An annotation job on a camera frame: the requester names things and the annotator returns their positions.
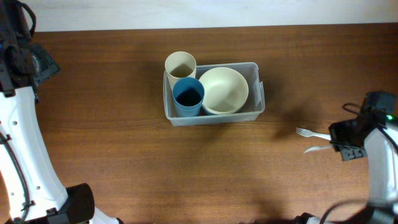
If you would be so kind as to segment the white plastic spoon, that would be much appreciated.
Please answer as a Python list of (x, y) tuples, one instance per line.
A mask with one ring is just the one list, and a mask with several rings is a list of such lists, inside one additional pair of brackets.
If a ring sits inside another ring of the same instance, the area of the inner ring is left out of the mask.
[(314, 151), (322, 151), (325, 149), (330, 149), (333, 146), (331, 144), (327, 145), (327, 146), (313, 146), (311, 148), (308, 148), (306, 151), (304, 151), (304, 154), (309, 153), (309, 152), (314, 152)]

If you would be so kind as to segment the white plastic fork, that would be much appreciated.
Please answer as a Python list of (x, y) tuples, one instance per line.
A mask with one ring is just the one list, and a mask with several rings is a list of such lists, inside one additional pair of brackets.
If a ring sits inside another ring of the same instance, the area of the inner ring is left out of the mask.
[(303, 128), (296, 128), (295, 132), (303, 137), (309, 138), (309, 137), (317, 137), (317, 138), (322, 138), (326, 140), (331, 140), (331, 136), (329, 134), (323, 134), (323, 133), (316, 133), (308, 129), (303, 129)]

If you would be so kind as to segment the cream bowl back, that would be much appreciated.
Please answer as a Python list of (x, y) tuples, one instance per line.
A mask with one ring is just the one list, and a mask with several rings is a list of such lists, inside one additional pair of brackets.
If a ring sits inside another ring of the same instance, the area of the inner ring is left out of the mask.
[(249, 87), (246, 79), (232, 68), (212, 68), (199, 81), (205, 89), (203, 108), (209, 114), (233, 114), (248, 99)]

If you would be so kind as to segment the cream cup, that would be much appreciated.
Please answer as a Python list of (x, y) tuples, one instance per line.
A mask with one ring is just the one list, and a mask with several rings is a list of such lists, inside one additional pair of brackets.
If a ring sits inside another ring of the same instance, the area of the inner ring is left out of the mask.
[(165, 71), (170, 83), (176, 83), (182, 78), (195, 78), (197, 62), (188, 52), (174, 52), (165, 61)]

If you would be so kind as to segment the blue cup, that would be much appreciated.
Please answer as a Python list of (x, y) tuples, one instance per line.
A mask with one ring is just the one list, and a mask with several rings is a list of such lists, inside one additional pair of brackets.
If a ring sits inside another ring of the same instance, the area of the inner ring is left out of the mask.
[(175, 108), (179, 117), (198, 116), (205, 96), (205, 89), (196, 78), (179, 80), (172, 90)]

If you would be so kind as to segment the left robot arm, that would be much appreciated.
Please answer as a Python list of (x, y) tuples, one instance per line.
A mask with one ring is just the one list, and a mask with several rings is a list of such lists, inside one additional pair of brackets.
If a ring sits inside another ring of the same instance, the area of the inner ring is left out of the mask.
[(37, 87), (60, 70), (31, 44), (36, 16), (20, 1), (1, 1), (1, 174), (8, 223), (121, 223), (96, 208), (86, 183), (64, 187), (37, 121)]

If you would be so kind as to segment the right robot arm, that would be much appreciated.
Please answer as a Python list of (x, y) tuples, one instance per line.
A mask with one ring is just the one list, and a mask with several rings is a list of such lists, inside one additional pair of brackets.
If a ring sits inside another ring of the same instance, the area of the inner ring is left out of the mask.
[(397, 223), (397, 117), (393, 115), (396, 96), (385, 91), (370, 91), (355, 112), (356, 118), (333, 123), (328, 134), (297, 128), (303, 137), (329, 141), (344, 161), (365, 157), (369, 165), (369, 197), (332, 205), (322, 217), (303, 213), (296, 223), (327, 223), (327, 217), (339, 206), (364, 203), (345, 223)]

